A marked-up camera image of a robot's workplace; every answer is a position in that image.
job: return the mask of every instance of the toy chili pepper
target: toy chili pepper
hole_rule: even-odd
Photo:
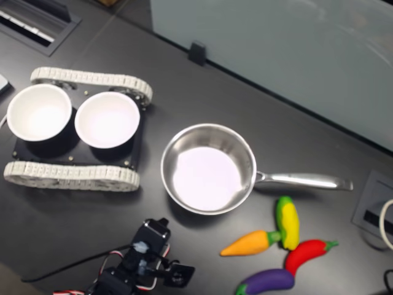
[[[300,222],[290,197],[285,195],[278,200],[276,220],[281,233],[282,246],[288,250],[296,249],[300,240]]]
[[[265,251],[273,243],[281,240],[279,232],[265,232],[256,230],[241,237],[230,246],[221,251],[221,256],[251,255]]]
[[[309,240],[298,245],[298,247],[289,253],[285,261],[285,269],[293,276],[296,275],[297,269],[306,261],[326,254],[332,247],[338,246],[338,242],[325,242],[321,240]]]
[[[294,276],[286,269],[269,269],[245,279],[236,290],[236,295],[255,295],[271,290],[291,289]]]

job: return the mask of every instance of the green pepper stem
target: green pepper stem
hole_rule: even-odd
[[[272,244],[281,241],[281,233],[279,231],[276,232],[268,232],[268,241],[269,241],[269,246]]]
[[[326,247],[325,247],[325,251],[328,252],[330,249],[332,249],[333,247],[338,246],[338,241],[332,241],[332,242],[325,242],[326,243]]]

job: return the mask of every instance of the bowl rim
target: bowl rim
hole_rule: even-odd
[[[86,138],[86,136],[84,136],[83,131],[80,129],[80,117],[81,117],[81,113],[82,111],[88,107],[89,104],[91,104],[92,102],[94,102],[97,99],[100,99],[102,96],[108,95],[110,94],[112,97],[111,99],[113,99],[114,96],[117,96],[117,98],[127,101],[127,103],[129,103],[130,106],[132,106],[132,108],[134,108],[137,113],[138,113],[138,122],[135,128],[135,131],[133,133],[130,133],[126,140],[121,141],[120,143],[117,143],[116,145],[105,145],[105,144],[96,144],[93,143],[92,141],[90,141],[89,139]],[[131,137],[134,136],[134,134],[137,132],[139,124],[141,122],[141,113],[139,111],[139,108],[137,106],[137,104],[135,103],[135,101],[128,97],[125,94],[119,93],[119,92],[112,92],[112,91],[106,91],[106,92],[99,92],[93,96],[91,96],[90,98],[88,98],[86,101],[84,101],[82,103],[82,105],[79,107],[76,116],[75,116],[75,130],[76,133],[78,134],[79,138],[86,144],[88,144],[89,146],[93,147],[93,148],[97,148],[97,149],[112,149],[112,148],[116,148],[117,146],[121,146],[122,144],[126,143],[128,140],[130,140]]]
[[[14,108],[15,103],[17,102],[18,99],[20,99],[20,97],[22,95],[24,95],[26,92],[30,91],[31,89],[35,89],[35,88],[47,88],[47,89],[53,89],[56,90],[65,100],[66,104],[67,104],[67,109],[64,109],[65,112],[67,112],[67,120],[64,120],[64,124],[62,125],[61,128],[59,128],[58,131],[56,131],[55,133],[53,133],[50,136],[45,136],[43,138],[37,139],[37,138],[32,138],[29,136],[25,136],[22,135],[17,128],[14,127],[12,120],[14,119],[14,117],[11,115],[11,112]],[[55,137],[56,135],[58,135],[60,132],[63,131],[63,129],[65,128],[65,126],[67,126],[70,118],[72,116],[72,104],[71,104],[71,99],[68,96],[68,94],[60,87],[56,86],[56,85],[52,85],[52,84],[36,84],[36,85],[31,85],[27,88],[24,88],[22,91],[18,92],[11,100],[10,104],[8,105],[7,108],[7,124],[8,127],[10,128],[11,132],[17,136],[18,138],[20,138],[21,140],[25,140],[25,141],[32,141],[32,142],[36,142],[36,141],[45,141],[48,140],[50,138]]]

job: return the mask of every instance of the stainless steel pan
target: stainless steel pan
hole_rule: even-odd
[[[351,181],[333,176],[259,172],[246,141],[233,130],[216,124],[194,125],[179,132],[163,153],[161,177],[176,203],[204,215],[235,209],[260,182],[352,190]]]

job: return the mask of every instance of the dark gray table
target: dark gray table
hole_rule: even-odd
[[[256,229],[273,230],[274,203],[290,194],[301,220],[301,239],[337,239],[340,246],[304,265],[295,288],[270,294],[374,295],[391,252],[371,248],[351,218],[371,169],[393,177],[393,159],[338,130],[206,66],[183,52],[84,1],[69,1],[83,22],[47,58],[0,34],[0,72],[16,91],[29,85],[38,66],[50,65],[146,80],[154,89],[147,112],[135,193],[51,191],[16,186],[0,179],[0,261],[23,277],[35,277],[100,251],[128,243],[146,218],[167,217],[173,232],[170,258],[196,267],[186,289],[160,285],[152,294],[233,294],[237,284],[263,269],[282,267],[276,245],[257,256],[221,258],[219,251]],[[89,90],[82,87],[78,91]],[[2,97],[0,117],[13,93]],[[315,172],[351,178],[353,192],[260,187],[236,210],[204,217],[180,209],[161,183],[160,157],[173,135],[193,124],[226,125],[244,136],[266,172]],[[0,131],[0,167],[12,160],[15,137]],[[366,235],[372,243],[382,242]],[[84,289],[101,261],[93,261],[36,286]]]

